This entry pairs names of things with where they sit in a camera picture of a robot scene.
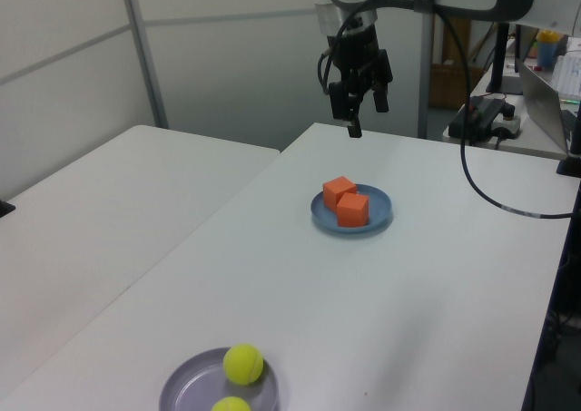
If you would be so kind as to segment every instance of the black device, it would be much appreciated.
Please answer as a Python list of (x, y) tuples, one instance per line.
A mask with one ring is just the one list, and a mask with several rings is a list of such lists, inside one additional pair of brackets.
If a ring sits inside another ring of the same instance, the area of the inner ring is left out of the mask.
[[(490, 126), (504, 107), (504, 100), (498, 98), (484, 98), (483, 96), (470, 98), (470, 107), (468, 107), (470, 116), (468, 117), (468, 129), (465, 136), (470, 144), (490, 139), (492, 136)], [(462, 107), (454, 116), (452, 123), (448, 127), (450, 137), (457, 139), (462, 137), (465, 110), (466, 107)]]
[[(357, 28), (359, 21), (353, 19), (348, 28)], [(329, 46), (336, 38), (328, 36)], [(380, 50), (375, 25), (363, 32), (340, 41), (340, 49), (333, 58), (333, 64), (341, 72), (341, 80), (329, 85), (330, 105), (333, 118), (349, 123), (350, 137), (361, 137), (359, 107), (363, 96), (373, 90), (375, 110), (386, 113), (388, 104), (388, 83), (393, 80), (386, 50)]]
[(8, 202), (0, 201), (0, 218), (3, 218), (6, 214), (16, 210), (16, 207)]
[[(522, 62), (527, 58), (531, 46), (535, 42), (538, 30), (533, 27), (517, 25), (515, 35), (515, 57)], [(497, 29), (497, 41), (492, 63), (492, 76), (487, 87), (489, 93), (505, 93), (507, 95), (522, 95), (523, 85), (520, 77), (503, 77), (505, 57), (507, 56), (508, 24), (500, 23)]]

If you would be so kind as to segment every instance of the wire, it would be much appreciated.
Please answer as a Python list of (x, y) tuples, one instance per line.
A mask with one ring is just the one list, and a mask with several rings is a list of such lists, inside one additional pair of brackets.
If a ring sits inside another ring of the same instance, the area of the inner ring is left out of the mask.
[[(338, 0), (331, 0), (331, 1), (333, 2), (333, 4), (343, 5), (345, 7), (354, 6), (354, 5), (348, 5), (348, 4), (341, 4)], [(330, 71), (330, 66), (331, 66), (332, 60), (333, 60), (333, 56), (335, 55), (335, 53), (337, 51), (337, 47), (339, 46), (340, 38), (342, 37), (343, 32), (345, 32), (345, 29), (348, 27), (351, 19), (353, 19), (353, 17), (357, 13), (359, 13), (363, 10), (368, 10), (368, 8), (377, 8), (377, 7), (399, 7), (399, 8), (413, 10), (414, 4), (415, 4), (414, 0), (365, 0), (364, 2), (359, 3), (357, 6), (355, 6), (353, 8), (353, 10), (350, 12), (349, 16), (343, 21), (343, 24), (341, 25), (339, 31), (337, 32), (335, 40), (333, 41), (333, 45), (330, 48), (329, 56), (327, 58), (327, 65), (325, 66), (325, 74), (322, 77), (323, 92), (325, 92), (325, 94), (329, 94), (329, 88), (327, 87), (327, 82), (329, 80), (329, 71)], [(450, 34), (452, 35), (452, 39), (454, 40), (454, 44), (456, 45), (456, 47), (458, 49), (458, 53), (460, 55), (460, 60), (462, 61), (462, 67), (464, 69), (464, 77), (466, 79), (466, 102), (465, 102), (466, 110), (464, 110), (464, 122), (462, 123), (462, 134), (461, 134), (461, 140), (460, 140), (460, 160), (462, 160), (462, 169), (463, 169), (464, 174), (466, 175), (466, 179), (468, 180), (468, 183), (470, 184), (472, 189), (474, 189), (474, 191), (478, 195), (480, 195), (480, 197), (482, 197), (485, 201), (488, 201), (492, 205), (499, 207), (501, 210), (508, 211), (508, 212), (514, 213), (514, 214), (518, 214), (520, 216), (526, 216), (529, 218), (537, 218), (537, 219), (569, 219), (569, 218), (573, 217), (573, 213), (541, 214), (541, 213), (531, 213), (529, 211), (522, 211), (519, 209), (514, 209), (512, 207), (508, 207), (507, 205), (501, 204), (500, 202), (495, 201), (492, 198), (490, 198), (489, 196), (487, 196), (486, 193), (484, 193), (476, 185), (476, 183), (474, 183), (474, 180), (472, 180), (472, 176), (470, 175), (470, 172), (468, 171), (468, 165), (466, 163), (466, 130), (468, 128), (468, 107), (470, 106), (470, 90), (471, 90), (471, 88), (470, 88), (470, 73), (469, 73), (469, 69), (468, 69), (468, 60), (467, 60), (466, 54), (464, 53), (464, 50), (462, 48), (462, 43), (460, 42), (458, 34), (456, 33), (456, 30), (454, 29), (454, 27), (452, 26), (452, 24), (450, 23), (448, 18), (440, 10), (440, 7), (438, 5), (434, 5), (433, 10), (434, 10), (434, 13), (439, 16), (439, 18), (442, 20), (442, 22), (444, 23), (444, 25), (447, 27)]]
[(413, 8), (414, 8), (414, 0), (365, 0), (363, 3), (359, 3), (356, 5), (342, 3), (339, 0), (331, 0), (331, 2), (333, 4), (339, 6), (342, 9), (345, 9), (347, 7), (349, 7), (349, 8), (354, 7), (354, 8), (351, 10), (351, 12), (347, 16), (347, 18), (345, 18), (343, 20), (343, 24), (341, 25), (339, 31), (337, 32), (337, 35), (335, 36), (335, 40), (333, 41), (333, 44), (330, 47), (329, 56), (327, 59), (327, 64), (325, 65), (325, 74), (322, 76), (322, 79), (320, 78), (320, 67), (322, 66), (322, 59), (320, 59), (320, 62), (319, 62), (319, 70), (318, 70), (318, 76), (320, 78), (319, 81), (320, 81), (320, 84), (323, 88), (323, 92), (326, 95), (329, 94), (329, 87), (327, 86), (327, 83), (329, 82), (330, 66), (332, 64), (333, 57), (335, 56), (335, 53), (337, 52), (337, 48), (340, 44), (340, 38), (343, 36), (343, 33), (345, 32), (345, 30), (349, 26), (351, 20), (355, 17), (356, 14), (363, 12), (365, 10), (370, 10), (370, 9), (377, 8), (377, 7), (398, 7), (398, 8), (410, 9), (410, 10), (413, 10)]
[(323, 65), (323, 60), (325, 60), (325, 57), (327, 57), (328, 55), (329, 50), (325, 51), (323, 54), (320, 55), (319, 62), (317, 63), (317, 75), (319, 76), (319, 83), (321, 86), (323, 85), (323, 77), (320, 74), (320, 67)]
[(530, 411), (535, 411), (535, 380), (532, 374), (528, 382), (530, 382)]
[(490, 65), (492, 64), (492, 63), (490, 62), (490, 60), (492, 59), (492, 54), (494, 54), (494, 52), (495, 52), (496, 50), (497, 50), (497, 48), (496, 48), (495, 46), (494, 46), (494, 47), (492, 47), (492, 50), (490, 50), (490, 54), (488, 55), (488, 57), (487, 57), (487, 60), (484, 62), (484, 65), (483, 65), (483, 67), (482, 67), (482, 69), (483, 69), (484, 71), (487, 71), (487, 70), (488, 70), (488, 68), (490, 67)]
[(478, 59), (478, 56), (480, 55), (480, 52), (482, 51), (482, 47), (484, 46), (484, 42), (488, 39), (488, 37), (492, 33), (492, 27), (494, 27), (494, 24), (496, 24), (496, 23), (493, 22), (493, 23), (490, 24), (490, 27), (488, 28), (487, 33), (482, 38), (482, 44), (478, 48), (478, 51), (476, 51), (476, 54), (474, 54), (474, 57), (472, 57), (472, 63), (473, 64), (476, 63), (476, 59)]
[(450, 34), (452, 35), (452, 39), (454, 40), (454, 44), (456, 45), (456, 47), (458, 49), (458, 53), (460, 55), (460, 60), (462, 61), (462, 67), (464, 68), (464, 78), (466, 81), (465, 82), (465, 85), (466, 85), (465, 108), (466, 108), (466, 110), (464, 110), (464, 122), (462, 123), (462, 134), (461, 134), (461, 139), (460, 139), (460, 160), (462, 160), (462, 169), (464, 171), (464, 174), (466, 175), (466, 179), (468, 180), (468, 183), (470, 184), (470, 186), (472, 186), (472, 189), (474, 189), (474, 191), (478, 195), (480, 195), (480, 197), (482, 199), (484, 199), (485, 201), (488, 201), (489, 203), (491, 203), (495, 207), (499, 207), (501, 210), (508, 211), (510, 213), (514, 213), (514, 214), (517, 214), (520, 216), (526, 216), (529, 218), (536, 218), (536, 219), (569, 219), (569, 218), (572, 218), (573, 213), (542, 214), (542, 213), (533, 213), (530, 211), (522, 211), (519, 209), (514, 209), (512, 207), (508, 207), (507, 205), (501, 204), (500, 202), (495, 201), (492, 198), (490, 198), (488, 195), (486, 195), (485, 192), (483, 192), (476, 185), (476, 183), (474, 183), (474, 180), (472, 180), (472, 176), (470, 175), (470, 172), (468, 170), (468, 165), (466, 163), (466, 130), (468, 127), (468, 107), (470, 106), (470, 74), (469, 74), (469, 69), (468, 69), (468, 60), (466, 58), (466, 54), (464, 53), (464, 50), (462, 49), (462, 43), (460, 42), (458, 34), (456, 33), (456, 30), (454, 30), (454, 27), (452, 26), (452, 24), (450, 23), (448, 18), (442, 13), (442, 11), (436, 5), (434, 6), (434, 13), (436, 13), (439, 16), (439, 18), (442, 20), (444, 25), (450, 31)]
[(499, 145), (500, 145), (500, 143), (501, 143), (502, 141), (504, 141), (504, 140), (505, 140), (505, 138), (504, 138), (504, 134), (503, 134), (503, 133), (500, 133), (500, 134), (498, 135), (497, 144), (496, 144), (496, 145), (494, 145), (494, 151), (498, 151), (498, 146), (499, 146)]
[(501, 100), (507, 99), (507, 95), (505, 93), (494, 93), (494, 92), (483, 93), (482, 95), (475, 95), (474, 98), (478, 98), (478, 97), (484, 98), (485, 96), (490, 96), (490, 95), (502, 95), (502, 98), (500, 98)]

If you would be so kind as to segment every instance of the tennis ball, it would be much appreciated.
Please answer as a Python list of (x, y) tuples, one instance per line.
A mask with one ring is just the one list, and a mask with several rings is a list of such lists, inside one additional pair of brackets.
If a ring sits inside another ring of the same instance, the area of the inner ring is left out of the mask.
[(212, 411), (251, 411), (251, 407), (239, 397), (230, 396), (216, 402)]
[(264, 360), (256, 347), (241, 344), (232, 346), (226, 352), (222, 367), (231, 382), (239, 386), (247, 386), (261, 375)]

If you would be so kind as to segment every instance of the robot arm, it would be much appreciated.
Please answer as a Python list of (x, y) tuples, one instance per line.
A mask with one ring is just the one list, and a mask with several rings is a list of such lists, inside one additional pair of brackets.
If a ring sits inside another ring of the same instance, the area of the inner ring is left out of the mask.
[(447, 16), (515, 22), (581, 35), (581, 0), (316, 0), (315, 5), (320, 30), (330, 46), (325, 54), (341, 74), (339, 82), (327, 87), (327, 68), (325, 77), (320, 76), (321, 85), (330, 96), (333, 117), (347, 124), (351, 137), (361, 136), (359, 105), (367, 91), (373, 90), (378, 112), (389, 109), (387, 90), (392, 75), (387, 53), (377, 42), (377, 8), (396, 6), (430, 13), (435, 5)]

